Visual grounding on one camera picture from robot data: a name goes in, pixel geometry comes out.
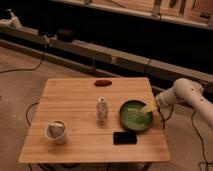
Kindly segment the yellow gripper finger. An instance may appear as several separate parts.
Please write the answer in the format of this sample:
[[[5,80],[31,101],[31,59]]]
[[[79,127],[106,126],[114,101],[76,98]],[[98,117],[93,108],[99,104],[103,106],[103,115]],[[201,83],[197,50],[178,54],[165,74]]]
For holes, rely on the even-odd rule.
[[[142,113],[149,113],[152,111],[155,111],[157,109],[156,104],[154,102],[150,102],[148,104],[146,104],[145,106],[143,106],[140,111]]]

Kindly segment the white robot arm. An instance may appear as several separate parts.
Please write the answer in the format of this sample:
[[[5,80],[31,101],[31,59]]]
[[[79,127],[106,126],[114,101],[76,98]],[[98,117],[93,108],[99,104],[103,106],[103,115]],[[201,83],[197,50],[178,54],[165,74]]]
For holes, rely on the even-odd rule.
[[[203,90],[204,88],[198,82],[186,78],[177,79],[171,88],[159,93],[155,97],[155,102],[148,103],[140,109],[140,112],[147,113],[157,108],[186,102],[201,115],[213,130],[213,103],[203,96]]]

